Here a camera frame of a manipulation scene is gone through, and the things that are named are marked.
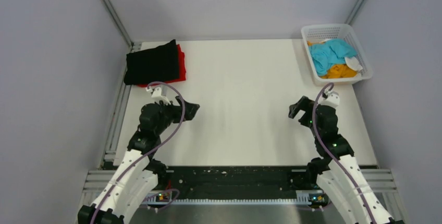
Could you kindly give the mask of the cyan t-shirt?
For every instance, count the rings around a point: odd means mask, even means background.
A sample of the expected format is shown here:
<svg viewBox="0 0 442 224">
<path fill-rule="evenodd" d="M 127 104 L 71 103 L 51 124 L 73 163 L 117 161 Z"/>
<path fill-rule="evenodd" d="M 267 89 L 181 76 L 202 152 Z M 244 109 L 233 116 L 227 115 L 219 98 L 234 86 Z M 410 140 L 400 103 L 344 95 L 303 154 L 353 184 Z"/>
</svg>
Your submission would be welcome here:
<svg viewBox="0 0 442 224">
<path fill-rule="evenodd" d="M 314 68 L 318 76 L 328 74 L 335 65 L 345 65 L 345 57 L 357 55 L 357 51 L 342 39 L 330 39 L 324 42 L 312 43 L 307 41 Z"/>
</svg>

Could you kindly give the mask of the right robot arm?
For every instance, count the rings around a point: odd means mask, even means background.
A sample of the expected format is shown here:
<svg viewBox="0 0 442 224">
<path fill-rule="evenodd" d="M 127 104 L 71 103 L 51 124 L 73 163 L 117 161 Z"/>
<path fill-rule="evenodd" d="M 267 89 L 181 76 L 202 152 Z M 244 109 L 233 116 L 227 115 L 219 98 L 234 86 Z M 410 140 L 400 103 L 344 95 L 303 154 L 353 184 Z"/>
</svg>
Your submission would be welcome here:
<svg viewBox="0 0 442 224">
<path fill-rule="evenodd" d="M 289 107 L 289 118 L 304 112 L 298 120 L 309 128 L 319 154 L 307 165 L 306 183 L 321 189 L 334 204 L 345 223 L 403 223 L 380 202 L 364 177 L 354 151 L 339 133 L 337 95 L 321 102 L 306 96 Z"/>
</svg>

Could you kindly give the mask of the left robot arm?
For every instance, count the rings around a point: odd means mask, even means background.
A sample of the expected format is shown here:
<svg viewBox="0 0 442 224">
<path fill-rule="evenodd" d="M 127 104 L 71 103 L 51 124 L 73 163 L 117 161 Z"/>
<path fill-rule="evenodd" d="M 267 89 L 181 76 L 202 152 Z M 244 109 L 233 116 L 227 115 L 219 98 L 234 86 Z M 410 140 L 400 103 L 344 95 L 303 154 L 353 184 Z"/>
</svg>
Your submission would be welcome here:
<svg viewBox="0 0 442 224">
<path fill-rule="evenodd" d="M 166 166 L 153 158 L 164 144 L 160 135 L 173 123 L 192 120 L 200 108 L 179 96 L 176 100 L 178 105 L 160 100 L 141 108 L 139 125 L 123 160 L 99 196 L 81 206 L 78 223 L 129 223 L 147 195 L 166 185 Z"/>
</svg>

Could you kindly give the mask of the folded red t-shirt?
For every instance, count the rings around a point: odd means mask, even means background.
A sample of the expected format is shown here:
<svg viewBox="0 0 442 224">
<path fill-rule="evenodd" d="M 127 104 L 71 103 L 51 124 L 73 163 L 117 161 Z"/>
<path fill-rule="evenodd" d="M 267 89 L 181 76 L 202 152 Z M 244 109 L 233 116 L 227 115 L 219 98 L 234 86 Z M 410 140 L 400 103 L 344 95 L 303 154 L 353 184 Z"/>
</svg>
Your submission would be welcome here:
<svg viewBox="0 0 442 224">
<path fill-rule="evenodd" d="M 135 85 L 147 86 L 155 81 L 173 83 L 186 79 L 185 54 L 175 41 L 146 49 L 140 55 L 136 59 L 139 63 L 134 72 Z"/>
</svg>

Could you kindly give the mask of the orange t-shirt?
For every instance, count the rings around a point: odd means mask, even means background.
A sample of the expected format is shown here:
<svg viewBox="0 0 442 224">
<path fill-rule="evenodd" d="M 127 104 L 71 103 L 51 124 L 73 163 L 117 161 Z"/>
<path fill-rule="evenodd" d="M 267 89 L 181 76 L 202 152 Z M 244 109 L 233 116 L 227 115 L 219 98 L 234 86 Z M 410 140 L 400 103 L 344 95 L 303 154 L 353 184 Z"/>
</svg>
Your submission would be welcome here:
<svg viewBox="0 0 442 224">
<path fill-rule="evenodd" d="M 345 65 L 335 65 L 329 69 L 326 76 L 320 77 L 322 79 L 341 79 L 341 78 L 352 78 L 357 75 L 357 72 L 351 70 L 346 64 Z"/>
</svg>

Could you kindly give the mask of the white plastic basket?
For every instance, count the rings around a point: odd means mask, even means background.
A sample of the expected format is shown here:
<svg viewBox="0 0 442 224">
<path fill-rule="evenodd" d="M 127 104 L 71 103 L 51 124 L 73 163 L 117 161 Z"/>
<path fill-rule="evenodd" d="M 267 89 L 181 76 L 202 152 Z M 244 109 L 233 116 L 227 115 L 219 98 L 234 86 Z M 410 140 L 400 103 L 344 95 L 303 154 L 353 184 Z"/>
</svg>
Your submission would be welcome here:
<svg viewBox="0 0 442 224">
<path fill-rule="evenodd" d="M 315 84 L 355 84 L 373 77 L 352 26 L 314 24 L 302 27 L 301 35 Z"/>
</svg>

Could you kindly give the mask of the folded black t-shirt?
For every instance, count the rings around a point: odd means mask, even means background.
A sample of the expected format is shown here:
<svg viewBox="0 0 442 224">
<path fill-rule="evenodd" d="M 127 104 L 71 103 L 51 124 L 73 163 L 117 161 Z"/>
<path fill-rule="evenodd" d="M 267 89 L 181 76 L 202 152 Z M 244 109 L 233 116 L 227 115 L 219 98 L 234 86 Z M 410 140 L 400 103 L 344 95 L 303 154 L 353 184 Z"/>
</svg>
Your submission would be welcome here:
<svg viewBox="0 0 442 224">
<path fill-rule="evenodd" d="M 175 40 L 126 55 L 126 85 L 147 85 L 167 82 L 180 77 L 179 54 Z"/>
</svg>

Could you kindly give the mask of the white t-shirt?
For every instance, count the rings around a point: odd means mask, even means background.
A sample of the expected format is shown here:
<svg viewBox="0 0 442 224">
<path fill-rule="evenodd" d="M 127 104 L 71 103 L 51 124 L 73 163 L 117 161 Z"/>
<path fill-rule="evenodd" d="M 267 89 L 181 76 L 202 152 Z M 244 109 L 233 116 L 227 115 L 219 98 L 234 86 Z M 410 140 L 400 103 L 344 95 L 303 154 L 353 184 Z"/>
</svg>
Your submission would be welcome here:
<svg viewBox="0 0 442 224">
<path fill-rule="evenodd" d="M 355 57 L 345 57 L 346 65 L 355 72 L 361 72 L 364 68 L 360 61 Z"/>
</svg>

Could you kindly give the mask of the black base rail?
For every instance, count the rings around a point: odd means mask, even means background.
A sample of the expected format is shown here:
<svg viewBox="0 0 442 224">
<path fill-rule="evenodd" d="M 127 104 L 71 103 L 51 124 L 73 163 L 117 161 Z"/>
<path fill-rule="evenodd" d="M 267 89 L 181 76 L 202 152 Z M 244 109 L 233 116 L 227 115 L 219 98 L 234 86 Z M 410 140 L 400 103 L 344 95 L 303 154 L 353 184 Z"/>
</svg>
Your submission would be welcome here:
<svg viewBox="0 0 442 224">
<path fill-rule="evenodd" d="M 170 166 L 156 191 L 179 190 L 179 200 L 299 200 L 329 204 L 302 166 Z"/>
</svg>

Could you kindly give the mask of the aluminium frame rail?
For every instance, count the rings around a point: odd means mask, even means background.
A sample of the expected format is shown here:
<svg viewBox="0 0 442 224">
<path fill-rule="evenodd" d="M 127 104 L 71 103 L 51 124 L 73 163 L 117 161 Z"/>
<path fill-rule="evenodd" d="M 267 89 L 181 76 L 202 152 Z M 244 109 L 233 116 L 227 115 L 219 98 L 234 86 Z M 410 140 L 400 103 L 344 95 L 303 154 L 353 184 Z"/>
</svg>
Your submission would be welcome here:
<svg viewBox="0 0 442 224">
<path fill-rule="evenodd" d="M 131 47 L 129 48 L 129 52 L 137 52 L 141 50 L 142 41 L 133 42 Z M 117 166 L 114 166 L 114 160 L 117 155 L 117 147 L 119 143 L 119 137 L 121 133 L 121 128 L 124 121 L 124 116 L 126 112 L 126 108 L 128 105 L 129 95 L 131 86 L 127 86 L 124 83 L 124 76 L 127 70 L 126 56 L 124 56 L 124 64 L 122 71 L 120 73 L 120 77 L 118 78 L 118 90 L 116 92 L 116 96 L 114 98 L 114 102 L 112 104 L 112 111 L 110 118 L 108 120 L 105 132 L 105 144 L 101 151 L 101 158 L 97 165 L 97 168 L 94 168 L 87 173 L 87 178 L 84 183 L 84 187 L 81 193 L 80 203 L 78 207 L 78 211 L 81 209 L 83 205 L 90 205 L 100 194 L 102 189 L 98 186 L 93 185 L 91 188 L 86 187 L 86 184 L 92 182 L 92 179 L 89 179 L 92 175 L 107 175 L 110 176 L 110 172 L 102 172 L 110 170 L 111 172 L 117 169 Z"/>
</svg>

